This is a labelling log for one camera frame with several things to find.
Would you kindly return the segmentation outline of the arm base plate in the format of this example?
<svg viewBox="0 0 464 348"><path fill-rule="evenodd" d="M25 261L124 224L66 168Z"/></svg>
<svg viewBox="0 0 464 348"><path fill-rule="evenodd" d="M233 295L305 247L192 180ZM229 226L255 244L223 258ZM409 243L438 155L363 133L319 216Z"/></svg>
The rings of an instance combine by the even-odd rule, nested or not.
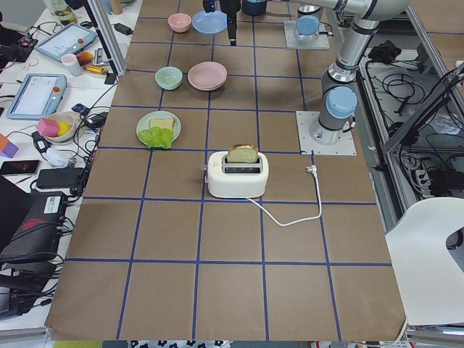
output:
<svg viewBox="0 0 464 348"><path fill-rule="evenodd" d="M287 49L329 50L328 35L315 33L311 36L300 35L296 29L296 21L283 22Z"/></svg>
<svg viewBox="0 0 464 348"><path fill-rule="evenodd" d="M326 130L319 123L319 112L296 111L300 153L307 155L356 156L352 132L345 122L341 130Z"/></svg>

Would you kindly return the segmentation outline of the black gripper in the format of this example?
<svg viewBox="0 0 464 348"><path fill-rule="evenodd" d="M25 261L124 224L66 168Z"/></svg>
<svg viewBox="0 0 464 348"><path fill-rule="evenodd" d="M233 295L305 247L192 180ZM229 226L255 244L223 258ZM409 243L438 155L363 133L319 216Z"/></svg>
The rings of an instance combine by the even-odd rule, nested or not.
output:
<svg viewBox="0 0 464 348"><path fill-rule="evenodd" d="M216 10L215 0L203 0L202 6L206 13L214 12Z"/></svg>
<svg viewBox="0 0 464 348"><path fill-rule="evenodd" d="M231 46L236 46L236 13L241 10L240 0L220 0L221 11L227 14L228 40Z"/></svg>

